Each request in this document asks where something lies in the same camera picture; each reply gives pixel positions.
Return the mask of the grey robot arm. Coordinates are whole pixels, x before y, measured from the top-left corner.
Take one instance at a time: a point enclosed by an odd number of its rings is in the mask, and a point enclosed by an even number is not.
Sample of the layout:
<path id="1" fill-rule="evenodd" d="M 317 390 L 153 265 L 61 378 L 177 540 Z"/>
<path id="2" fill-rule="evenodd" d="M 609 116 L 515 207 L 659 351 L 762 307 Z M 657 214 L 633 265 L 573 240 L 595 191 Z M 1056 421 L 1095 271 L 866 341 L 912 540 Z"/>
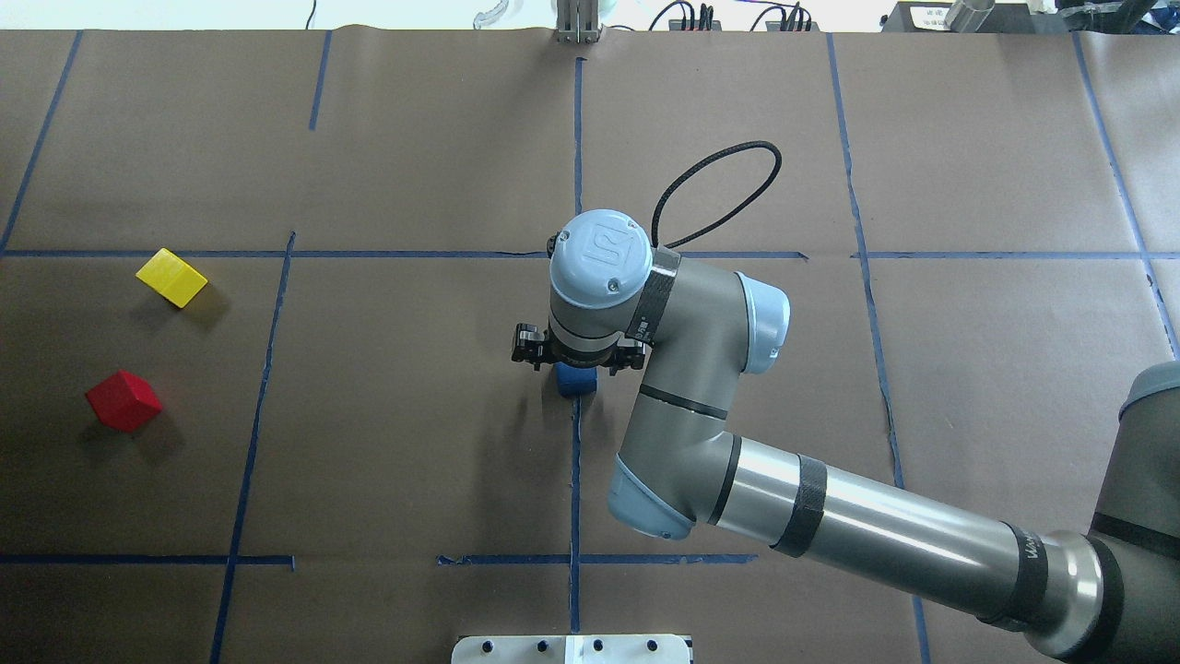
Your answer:
<path id="1" fill-rule="evenodd" d="M 903 421 L 948 432 L 872 480 L 732 423 L 740 388 L 788 346 L 784 290 L 678 249 L 625 213 L 573 216 L 548 246 L 544 331 L 513 359 L 643 372 L 608 509 L 645 537 L 697 525 L 828 564 L 1023 635 L 1069 663 L 1176 662 L 1176 361 L 1125 366 L 1032 302 L 952 305 L 949 283 L 902 302 L 889 268 L 886 349 Z"/>

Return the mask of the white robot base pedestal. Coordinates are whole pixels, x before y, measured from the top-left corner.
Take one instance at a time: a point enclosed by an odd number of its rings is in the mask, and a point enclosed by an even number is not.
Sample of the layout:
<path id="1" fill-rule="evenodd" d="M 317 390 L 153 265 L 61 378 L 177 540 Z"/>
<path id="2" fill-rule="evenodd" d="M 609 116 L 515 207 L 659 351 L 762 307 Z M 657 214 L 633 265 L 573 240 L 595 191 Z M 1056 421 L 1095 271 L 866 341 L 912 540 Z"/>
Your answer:
<path id="1" fill-rule="evenodd" d="M 468 635 L 452 663 L 694 663 L 684 635 Z"/>

